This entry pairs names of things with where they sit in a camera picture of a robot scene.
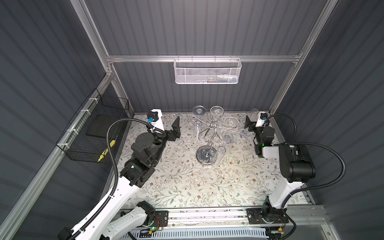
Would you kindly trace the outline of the black pad in basket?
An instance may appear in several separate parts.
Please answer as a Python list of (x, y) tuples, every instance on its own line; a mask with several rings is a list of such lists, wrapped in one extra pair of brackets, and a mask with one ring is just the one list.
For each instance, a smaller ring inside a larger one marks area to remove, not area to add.
[[(107, 131), (109, 127), (119, 120), (119, 118), (106, 116), (106, 115), (97, 115), (91, 122), (88, 130), (86, 131), (87, 136), (97, 137), (97, 138), (106, 138)], [(109, 132), (109, 139), (112, 140), (116, 138), (119, 134), (122, 123), (117, 123), (113, 125)]]

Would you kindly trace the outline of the chrome wine glass rack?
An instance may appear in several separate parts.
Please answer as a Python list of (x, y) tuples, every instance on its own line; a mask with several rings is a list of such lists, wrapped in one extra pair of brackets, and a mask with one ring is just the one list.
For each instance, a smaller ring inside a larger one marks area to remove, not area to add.
[[(204, 145), (199, 147), (196, 152), (197, 161), (205, 166), (212, 166), (217, 163), (217, 149), (214, 147), (214, 140), (217, 138), (221, 141), (218, 130), (233, 130), (234, 128), (229, 128), (225, 125), (220, 126), (219, 120), (213, 121), (211, 115), (206, 115), (207, 120), (204, 121), (204, 126), (199, 135), (199, 141)], [(193, 116), (187, 118), (187, 122), (190, 125), (194, 126), (192, 120)]]

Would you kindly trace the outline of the yellow black striped object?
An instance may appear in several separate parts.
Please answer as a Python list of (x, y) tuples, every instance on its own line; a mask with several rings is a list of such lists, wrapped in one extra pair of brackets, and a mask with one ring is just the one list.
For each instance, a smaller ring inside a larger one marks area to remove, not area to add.
[(104, 158), (107, 156), (109, 150), (115, 145), (115, 143), (116, 143), (116, 140), (112, 140), (112, 141), (110, 142), (109, 147), (106, 148), (106, 149), (102, 152), (102, 154), (100, 155), (100, 157), (99, 157), (99, 159), (98, 159), (98, 161), (97, 161), (98, 163), (99, 163), (102, 159), (104, 159)]

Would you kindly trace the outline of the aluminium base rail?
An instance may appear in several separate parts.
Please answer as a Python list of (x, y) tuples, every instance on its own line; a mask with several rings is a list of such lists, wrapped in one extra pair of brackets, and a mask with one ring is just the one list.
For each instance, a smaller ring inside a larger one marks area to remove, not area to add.
[[(159, 209), (167, 211), (165, 217), (155, 217), (155, 226), (168, 229), (181, 228), (222, 228), (222, 227), (256, 227), (278, 228), (287, 232), (293, 224), (277, 220), (274, 224), (267, 224), (253, 213), (260, 207), (212, 207), (212, 208), (173, 208)], [(303, 226), (331, 226), (330, 216), (322, 205), (289, 205), (286, 213), (298, 227)]]

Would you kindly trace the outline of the items in white basket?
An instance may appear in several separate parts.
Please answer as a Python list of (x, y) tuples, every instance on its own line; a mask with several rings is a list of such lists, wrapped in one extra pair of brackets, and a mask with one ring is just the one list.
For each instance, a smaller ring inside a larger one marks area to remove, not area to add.
[(216, 76), (200, 76), (194, 82), (196, 83), (225, 83), (237, 84), (238, 77), (236, 75), (216, 75)]

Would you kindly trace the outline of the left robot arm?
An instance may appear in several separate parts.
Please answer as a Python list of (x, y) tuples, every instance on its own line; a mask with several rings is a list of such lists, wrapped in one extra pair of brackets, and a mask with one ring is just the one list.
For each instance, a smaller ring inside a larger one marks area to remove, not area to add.
[(114, 158), (114, 184), (99, 203), (75, 226), (64, 228), (58, 234), (60, 240), (118, 240), (131, 230), (149, 227), (155, 220), (155, 208), (146, 201), (137, 204), (127, 214), (114, 220), (121, 207), (134, 196), (155, 172), (168, 141), (180, 138), (180, 118), (176, 118), (171, 130), (164, 130), (160, 110), (152, 110), (147, 120), (123, 118), (112, 123), (112, 127), (123, 122), (137, 122), (147, 132), (137, 136), (131, 149), (131, 159), (118, 171)]

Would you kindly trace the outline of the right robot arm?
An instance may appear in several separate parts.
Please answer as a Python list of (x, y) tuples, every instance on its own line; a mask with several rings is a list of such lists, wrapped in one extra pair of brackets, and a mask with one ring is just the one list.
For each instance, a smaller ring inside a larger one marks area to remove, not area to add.
[(275, 190), (266, 197), (261, 208), (247, 209), (250, 224), (287, 223), (289, 220), (283, 211), (287, 209), (289, 199), (295, 190), (316, 176), (316, 168), (305, 146), (273, 144), (276, 131), (269, 124), (274, 116), (261, 113), (256, 122), (246, 116), (244, 129), (255, 135), (256, 154), (260, 158), (278, 160), (282, 175)]

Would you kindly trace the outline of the white mesh wall basket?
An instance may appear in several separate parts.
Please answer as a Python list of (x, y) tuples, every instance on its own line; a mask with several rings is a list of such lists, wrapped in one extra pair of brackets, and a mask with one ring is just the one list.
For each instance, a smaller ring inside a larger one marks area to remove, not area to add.
[(235, 85), (225, 83), (196, 83), (200, 76), (236, 75), (238, 82), (242, 69), (239, 58), (176, 58), (174, 59), (175, 82), (179, 85)]

